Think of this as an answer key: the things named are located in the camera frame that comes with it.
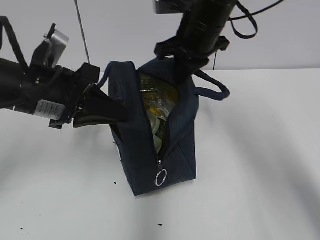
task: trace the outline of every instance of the zippered pouch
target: zippered pouch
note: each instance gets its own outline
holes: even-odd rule
[[[121,163],[135,196],[196,178],[195,125],[199,95],[221,101],[230,95],[220,82],[196,75],[221,92],[195,87],[192,77],[175,84],[174,60],[154,59],[136,70],[132,62],[113,61],[109,96],[129,111],[129,119],[111,125]]]

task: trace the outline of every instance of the bag handle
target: bag handle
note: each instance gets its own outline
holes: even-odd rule
[[[107,82],[108,77],[110,75],[110,71],[111,71],[111,66],[114,63],[114,61],[111,61],[108,66],[106,66],[103,77],[101,78],[101,80],[99,81],[99,83],[96,85],[99,89],[101,89]]]
[[[209,83],[216,85],[221,90],[221,92],[217,92],[217,91],[210,90],[210,89],[203,88],[203,87],[196,87],[195,88],[196,95],[199,95],[199,96],[202,96],[205,98],[209,98],[209,99],[213,99],[213,100],[217,100],[217,101],[222,101],[223,99],[226,99],[227,97],[230,96],[230,91],[225,85],[223,85],[221,82],[215,80],[214,78],[210,77],[209,75],[207,75],[203,71],[199,70],[194,75],[196,75],[197,77],[199,77],[203,80],[206,80]]]

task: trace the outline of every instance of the screw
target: screw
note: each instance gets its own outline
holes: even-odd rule
[[[36,81],[35,81],[35,84],[38,85],[39,83],[40,83],[40,77],[38,76]]]

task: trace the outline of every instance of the zipper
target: zipper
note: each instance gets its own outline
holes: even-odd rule
[[[136,71],[136,74],[137,74],[137,80],[138,80],[138,86],[139,86],[139,98],[140,98],[140,102],[142,104],[142,106],[145,105],[145,102],[144,102],[144,99],[143,99],[143,95],[141,94],[142,92],[142,86],[141,86],[141,79],[140,79],[140,76],[139,76],[139,73],[140,71]],[[174,88],[177,88],[175,85],[173,85],[172,83],[170,82],[167,82],[165,81],[167,84],[170,84],[172,85]],[[166,178],[168,176],[168,172],[166,169],[163,168],[163,160],[165,159],[165,157],[167,156],[168,154],[168,150],[169,150],[169,146],[170,146],[170,119],[171,119],[171,113],[169,115],[169,117],[167,118],[166,120],[166,124],[165,124],[165,136],[164,136],[164,140],[162,141],[162,146],[161,146],[161,149],[159,151],[159,153],[157,153],[156,151],[156,147],[155,147],[155,141],[154,141],[154,138],[153,138],[153,134],[152,134],[152,128],[151,128],[151,123],[150,121],[148,120],[149,117],[148,117],[148,114],[147,114],[147,110],[143,107],[143,113],[144,113],[144,117],[145,119],[147,119],[147,127],[148,127],[148,132],[149,132],[149,140],[152,142],[152,152],[153,152],[153,155],[155,156],[156,158],[156,164],[157,164],[157,167],[158,167],[158,174],[155,176],[155,180],[154,180],[154,184],[157,186],[157,187],[160,187],[164,184],[164,182],[166,181]],[[159,184],[158,183],[158,178],[160,177],[161,174],[164,174],[163,178],[162,178],[162,181],[161,183]]]

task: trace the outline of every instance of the zipper pull ring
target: zipper pull ring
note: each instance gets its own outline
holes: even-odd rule
[[[167,175],[168,175],[168,172],[166,169],[163,169],[162,167],[162,161],[161,160],[158,160],[157,161],[157,164],[158,164],[158,174],[155,176],[155,180],[154,180],[154,184],[157,186],[157,187],[160,187],[162,184],[165,183],[166,179],[167,179]],[[158,183],[158,178],[160,177],[160,175],[164,174],[163,178],[162,178],[162,181],[161,183]]]

